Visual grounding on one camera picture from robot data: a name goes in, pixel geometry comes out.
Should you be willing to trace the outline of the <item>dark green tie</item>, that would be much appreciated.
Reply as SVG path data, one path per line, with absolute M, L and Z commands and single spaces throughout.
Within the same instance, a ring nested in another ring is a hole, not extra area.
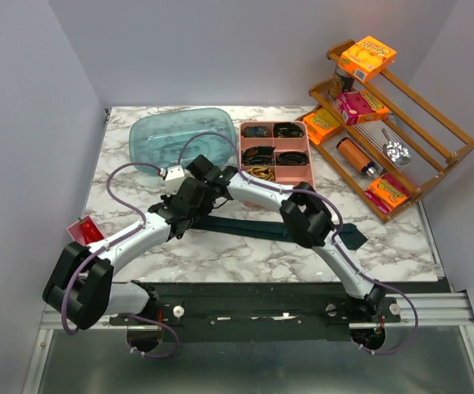
M 234 236 L 294 243 L 294 240 L 283 222 L 264 222 L 207 216 L 200 218 L 191 228 Z M 351 223 L 344 224 L 340 238 L 349 250 L 358 250 L 367 242 L 367 238 Z

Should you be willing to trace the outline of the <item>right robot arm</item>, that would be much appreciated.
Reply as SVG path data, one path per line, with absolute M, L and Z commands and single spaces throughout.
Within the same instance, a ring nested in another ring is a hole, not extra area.
M 187 166 L 188 172 L 226 199 L 249 202 L 277 211 L 292 241 L 313 250 L 340 279 L 353 315 L 363 321 L 380 314 L 386 290 L 367 273 L 355 253 L 340 238 L 341 223 L 334 224 L 330 202 L 307 182 L 297 186 L 264 181 L 242 172 L 237 167 L 224 169 L 199 155 Z

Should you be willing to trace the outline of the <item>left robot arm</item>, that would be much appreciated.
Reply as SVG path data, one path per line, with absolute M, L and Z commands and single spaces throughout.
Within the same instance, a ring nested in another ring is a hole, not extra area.
M 163 195 L 160 203 L 140 211 L 141 218 L 124 230 L 86 246 L 68 244 L 43 291 L 44 302 L 61 313 L 64 330 L 73 335 L 113 314 L 150 323 L 157 312 L 150 287 L 141 282 L 115 283 L 113 278 L 153 247 L 181 238 L 220 197 L 218 188 L 188 177 L 175 194 Z

